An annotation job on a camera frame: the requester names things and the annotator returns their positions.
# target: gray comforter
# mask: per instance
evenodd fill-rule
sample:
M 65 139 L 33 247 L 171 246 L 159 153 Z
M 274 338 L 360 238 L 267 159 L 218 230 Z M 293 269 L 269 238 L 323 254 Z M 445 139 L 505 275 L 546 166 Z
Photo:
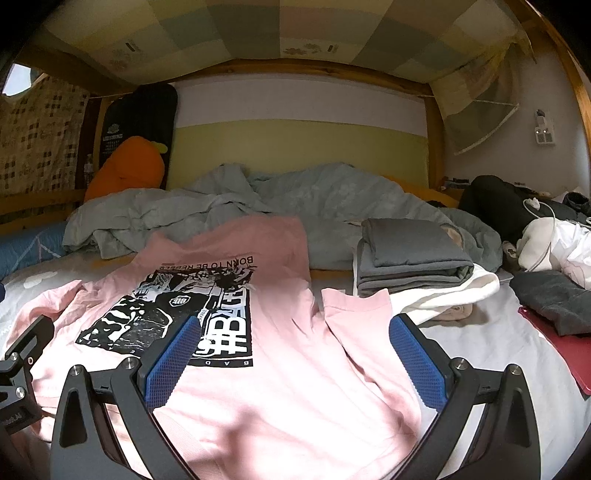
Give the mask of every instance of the gray comforter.
M 452 222 L 396 183 L 342 163 L 248 177 L 240 165 L 228 164 L 186 189 L 111 194 L 85 203 L 71 215 L 63 245 L 72 251 L 96 245 L 102 258 L 114 258 L 140 251 L 156 230 L 183 242 L 233 218 L 256 214 L 298 216 L 308 236 L 310 268 L 351 269 L 353 249 L 361 238 L 359 222 L 366 218 L 452 223 L 475 263 L 491 271 L 501 264 L 498 235 L 475 217 L 455 210 L 462 222 Z

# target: black and white graphic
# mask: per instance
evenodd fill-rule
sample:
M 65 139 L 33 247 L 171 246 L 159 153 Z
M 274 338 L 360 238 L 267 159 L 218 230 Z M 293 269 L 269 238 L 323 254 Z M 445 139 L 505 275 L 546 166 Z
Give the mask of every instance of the black and white graphic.
M 163 265 L 82 331 L 76 343 L 141 356 L 173 322 L 195 315 L 202 336 L 189 365 L 251 367 L 252 257 L 218 265 Z

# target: wall outlet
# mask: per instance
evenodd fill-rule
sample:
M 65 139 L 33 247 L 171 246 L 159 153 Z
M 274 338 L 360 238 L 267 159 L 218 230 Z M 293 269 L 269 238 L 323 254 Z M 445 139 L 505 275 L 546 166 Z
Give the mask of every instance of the wall outlet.
M 548 112 L 537 110 L 535 112 L 535 141 L 538 145 L 556 145 L 554 122 Z

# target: plaid fabric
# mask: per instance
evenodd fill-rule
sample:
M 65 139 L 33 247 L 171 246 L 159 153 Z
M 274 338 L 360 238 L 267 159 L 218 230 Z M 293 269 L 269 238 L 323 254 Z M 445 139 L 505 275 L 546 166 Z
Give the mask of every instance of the plaid fabric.
M 36 42 L 135 84 L 279 57 L 430 83 L 511 43 L 528 47 L 502 0 L 72 0 Z
M 515 47 L 478 57 L 431 83 L 454 153 L 490 137 L 519 107 Z
M 74 188 L 88 92 L 45 77 L 0 98 L 0 196 Z

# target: pink t-shirt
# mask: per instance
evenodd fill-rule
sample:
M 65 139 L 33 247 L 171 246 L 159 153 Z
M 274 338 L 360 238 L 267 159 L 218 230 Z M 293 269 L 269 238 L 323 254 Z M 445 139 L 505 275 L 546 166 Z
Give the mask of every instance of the pink t-shirt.
M 420 427 L 388 340 L 389 296 L 325 290 L 320 312 L 309 286 L 298 219 L 248 216 L 181 245 L 156 233 L 104 279 L 29 302 L 7 343 L 38 315 L 54 319 L 54 339 L 31 370 L 37 401 L 54 413 L 72 365 L 114 368 L 199 313 L 202 339 L 154 414 L 201 479 L 380 478 Z M 116 407 L 108 409 L 130 464 L 146 475 Z M 53 419 L 37 429 L 49 440 Z

